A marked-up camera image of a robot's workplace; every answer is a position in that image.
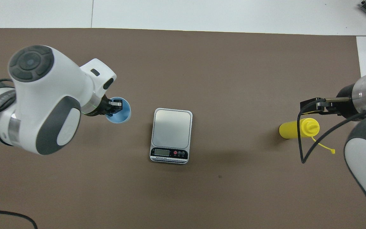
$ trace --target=white floor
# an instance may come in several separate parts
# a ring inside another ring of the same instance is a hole
[[[357,36],[366,74],[360,0],[0,0],[0,28],[129,28]]]

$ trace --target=yellow squeeze bottle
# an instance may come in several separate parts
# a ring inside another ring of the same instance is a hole
[[[312,118],[305,118],[300,120],[300,137],[313,137],[320,131],[320,125],[317,120]],[[285,139],[297,138],[297,124],[296,121],[286,122],[279,126],[279,134]]]

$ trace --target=brown table surface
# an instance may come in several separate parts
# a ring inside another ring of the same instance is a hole
[[[366,228],[366,199],[343,155],[354,123],[323,141],[335,155],[317,148],[306,164],[297,140],[278,134],[300,101],[334,97],[360,77],[355,37],[0,29],[0,78],[16,51],[39,44],[78,65],[106,63],[118,76],[107,96],[126,98],[132,117],[83,116],[48,156],[0,144],[0,210],[39,228]],[[159,107],[193,113],[185,165],[149,159]],[[320,134],[344,119],[309,117]],[[305,150],[312,142],[303,139]],[[0,216],[0,228],[32,226]]]

